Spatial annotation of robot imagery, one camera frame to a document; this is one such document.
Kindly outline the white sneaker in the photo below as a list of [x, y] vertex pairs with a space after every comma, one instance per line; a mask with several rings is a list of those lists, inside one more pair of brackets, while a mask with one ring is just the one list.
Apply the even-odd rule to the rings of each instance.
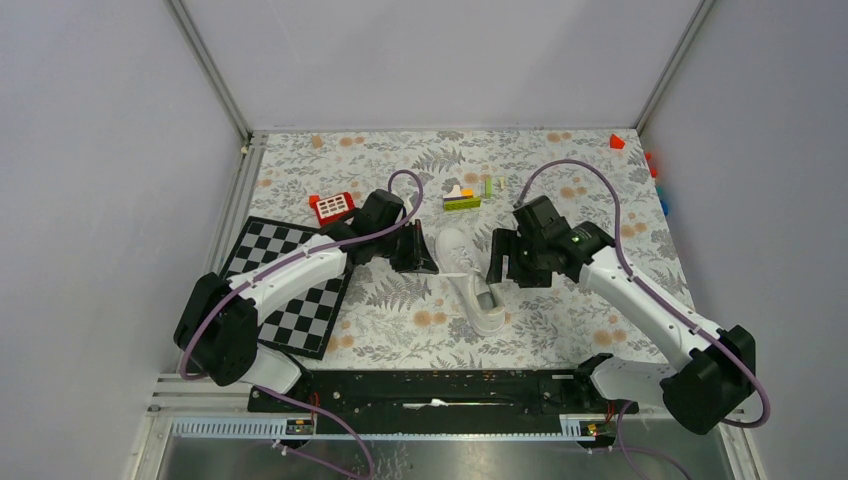
[[462, 231], [446, 228], [435, 239], [436, 261], [441, 276], [446, 276], [459, 292], [466, 319], [480, 336], [497, 334], [506, 323], [506, 306], [496, 285], [488, 285], [479, 251]]

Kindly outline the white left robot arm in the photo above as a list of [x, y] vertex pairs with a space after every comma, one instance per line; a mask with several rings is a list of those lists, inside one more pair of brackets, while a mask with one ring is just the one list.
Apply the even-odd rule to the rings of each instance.
[[259, 341], [264, 321], [310, 288], [380, 257], [397, 273], [438, 272], [420, 221], [393, 193], [378, 189], [361, 207], [319, 229], [304, 244], [244, 274], [197, 280], [174, 332], [184, 361], [218, 386], [237, 382], [271, 390], [288, 411], [309, 401], [301, 367]]

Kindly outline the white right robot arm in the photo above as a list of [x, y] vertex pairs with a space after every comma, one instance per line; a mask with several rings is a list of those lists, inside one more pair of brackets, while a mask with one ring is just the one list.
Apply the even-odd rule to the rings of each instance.
[[492, 233], [489, 284], [548, 288], [554, 275], [601, 296], [664, 355], [663, 364], [597, 354], [581, 364], [575, 402], [597, 412], [611, 400], [664, 408], [704, 435], [755, 392], [756, 342], [741, 326], [724, 329], [646, 277], [596, 224], [571, 226], [546, 196], [514, 210], [514, 230]]

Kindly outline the green toy brick stack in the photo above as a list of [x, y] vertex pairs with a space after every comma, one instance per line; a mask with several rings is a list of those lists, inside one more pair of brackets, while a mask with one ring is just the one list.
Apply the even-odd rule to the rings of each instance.
[[479, 208], [482, 199], [474, 195], [470, 188], [454, 185], [450, 192], [443, 195], [443, 210], [446, 212]]

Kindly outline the floral patterned table mat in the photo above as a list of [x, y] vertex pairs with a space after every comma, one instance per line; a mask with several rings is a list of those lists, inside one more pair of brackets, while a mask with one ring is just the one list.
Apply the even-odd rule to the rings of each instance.
[[354, 270], [312, 370], [568, 368], [600, 353], [664, 357], [609, 302], [557, 275], [548, 288], [484, 282], [491, 237], [519, 198], [545, 195], [571, 225], [620, 234], [629, 259], [691, 303], [647, 157], [632, 130], [275, 133], [264, 137], [251, 215], [313, 226], [312, 196], [379, 188], [418, 203], [435, 275], [382, 258]]

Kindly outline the red white grid toy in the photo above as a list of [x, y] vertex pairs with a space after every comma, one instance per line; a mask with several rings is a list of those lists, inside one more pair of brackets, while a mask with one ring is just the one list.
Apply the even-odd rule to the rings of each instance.
[[349, 192], [328, 197], [310, 195], [308, 205], [315, 213], [320, 226], [337, 221], [355, 208], [353, 197]]

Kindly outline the black white chessboard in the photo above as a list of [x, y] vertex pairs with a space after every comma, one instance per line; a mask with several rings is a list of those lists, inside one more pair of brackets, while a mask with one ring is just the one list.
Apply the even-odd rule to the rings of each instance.
[[300, 251], [305, 245], [329, 244], [329, 239], [314, 241], [314, 227], [266, 219], [247, 218], [220, 276], [234, 290], [248, 288], [228, 301], [217, 313], [220, 322], [238, 307], [249, 308], [256, 318], [247, 321], [247, 329], [257, 335], [259, 343], [281, 352], [321, 360], [329, 348], [333, 329], [339, 317], [352, 274], [342, 271], [328, 278], [330, 266], [320, 264], [317, 273], [306, 271], [306, 261], [299, 259], [274, 271], [261, 281], [255, 277], [271, 264]]

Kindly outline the red triangular block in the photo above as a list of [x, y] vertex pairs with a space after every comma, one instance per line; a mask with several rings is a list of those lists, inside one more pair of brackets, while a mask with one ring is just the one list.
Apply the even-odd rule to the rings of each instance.
[[622, 150], [626, 146], [626, 142], [616, 134], [611, 134], [609, 137], [609, 147], [615, 150]]

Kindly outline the blue toy piece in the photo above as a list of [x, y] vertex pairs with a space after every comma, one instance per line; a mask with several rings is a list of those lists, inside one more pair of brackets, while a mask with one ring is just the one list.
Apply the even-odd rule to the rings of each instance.
[[657, 186], [656, 187], [656, 193], [657, 193], [657, 196], [658, 196], [658, 199], [659, 199], [659, 202], [660, 202], [660, 206], [661, 206], [663, 215], [665, 217], [667, 217], [670, 213], [670, 208], [669, 208], [669, 204], [667, 202], [667, 197], [666, 197], [666, 194], [664, 192], [664, 189], [662, 187]]

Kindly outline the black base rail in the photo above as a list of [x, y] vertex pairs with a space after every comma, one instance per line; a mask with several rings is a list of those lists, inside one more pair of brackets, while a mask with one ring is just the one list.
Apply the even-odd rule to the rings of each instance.
[[296, 414], [298, 402], [323, 408], [344, 420], [435, 413], [450, 419], [567, 415], [611, 424], [623, 407], [608, 400], [581, 370], [313, 370], [284, 402], [252, 389], [251, 413]]

